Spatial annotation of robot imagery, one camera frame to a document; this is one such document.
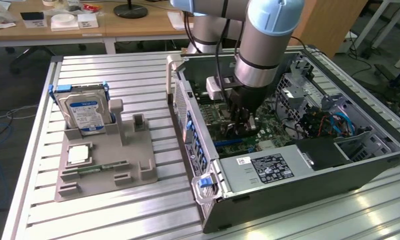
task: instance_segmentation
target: aluminum work table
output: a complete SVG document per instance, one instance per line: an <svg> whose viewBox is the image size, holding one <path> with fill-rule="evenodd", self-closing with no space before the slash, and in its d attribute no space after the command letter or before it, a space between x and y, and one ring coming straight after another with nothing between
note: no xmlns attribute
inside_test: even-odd
<svg viewBox="0 0 400 240"><path fill-rule="evenodd" d="M68 56L51 63L3 239L400 240L400 165L357 191L203 234L166 101L167 56L178 53ZM331 60L315 54L400 131L399 117ZM325 91L339 92L318 70L314 74ZM145 113L150 119L159 182L55 202L66 122L48 85L103 81L111 97L123 99L123 118Z"/></svg>

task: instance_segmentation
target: motherboard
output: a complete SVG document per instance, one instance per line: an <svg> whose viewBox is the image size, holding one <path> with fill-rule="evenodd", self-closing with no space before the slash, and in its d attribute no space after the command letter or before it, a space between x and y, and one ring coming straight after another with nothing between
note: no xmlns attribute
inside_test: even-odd
<svg viewBox="0 0 400 240"><path fill-rule="evenodd" d="M291 137L286 131L267 102L257 111L255 119L261 123L258 134L243 138L226 139L223 136L223 127L233 123L226 103L201 105L201 111L221 158L281 148L297 139L297 134Z"/></svg>

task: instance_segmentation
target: gray carpet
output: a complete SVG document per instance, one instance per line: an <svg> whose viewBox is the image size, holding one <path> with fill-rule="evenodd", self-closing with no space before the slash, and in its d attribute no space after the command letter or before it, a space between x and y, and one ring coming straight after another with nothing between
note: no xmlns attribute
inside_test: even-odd
<svg viewBox="0 0 400 240"><path fill-rule="evenodd" d="M361 18L354 26L354 31L361 32L365 28L371 15ZM367 39L373 39L378 29L385 24L379 22L373 29ZM178 47L187 46L186 40L177 41ZM121 53L133 52L154 52L165 51L166 49L173 50L171 44L165 41L149 41L145 42L145 49L138 48L138 42L122 43L119 46ZM50 66L50 56L43 52L36 52L30 60L26 60L20 64L22 73L19 75L12 75L10 73L10 63L12 59L20 54L27 48L16 47L16 53L8 54L4 48L0 48L0 109L15 109L22 106L34 105L39 103L42 89L44 86L44 81ZM52 51L58 55L74 56L74 55L96 55L106 54L106 47L100 43L87 44L87 50L80 51L78 45L52 46ZM394 29L389 35L389 38L383 42L381 48L381 55L374 55L369 62L371 64L385 64L390 70L397 74L400 70L394 67L394 64L400 58L400 30ZM359 61L353 60L347 55L339 54L335 56L334 61L337 64L353 74L354 72L365 69L367 65ZM357 75L357 77L371 83L377 83L378 77L374 75L374 69L365 71ZM35 109L24 110L20 115L32 114ZM28 139L31 136L34 118L15 120L12 123L12 135L4 144L0 144L0 164L3 166L4 175L8 182L8 192L10 199L12 199L20 168L24 160L24 154L27 150ZM0 123L8 123L8 119L2 119ZM0 203L6 198L4 184L0 179ZM6 225L6 220L8 216L7 209L10 208L10 202L0 205L0 238L3 234L3 229Z"/></svg>

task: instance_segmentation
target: desk lamp base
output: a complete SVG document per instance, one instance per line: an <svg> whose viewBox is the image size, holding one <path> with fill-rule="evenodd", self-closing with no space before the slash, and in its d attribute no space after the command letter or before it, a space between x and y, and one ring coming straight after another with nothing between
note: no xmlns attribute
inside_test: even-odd
<svg viewBox="0 0 400 240"><path fill-rule="evenodd" d="M149 9L145 6L131 4L119 5L114 8L114 13L126 19L141 19L149 15Z"/></svg>

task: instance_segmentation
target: hard drive label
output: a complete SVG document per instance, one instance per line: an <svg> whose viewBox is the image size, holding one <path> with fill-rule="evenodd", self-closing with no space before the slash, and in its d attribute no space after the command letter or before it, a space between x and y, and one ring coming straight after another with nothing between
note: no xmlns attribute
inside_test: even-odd
<svg viewBox="0 0 400 240"><path fill-rule="evenodd" d="M255 158L251 162L259 179L265 184L295 177L281 153Z"/></svg>
<svg viewBox="0 0 400 240"><path fill-rule="evenodd" d="M98 112L98 101L74 102L70 106L82 131L92 132L105 128L103 116Z"/></svg>

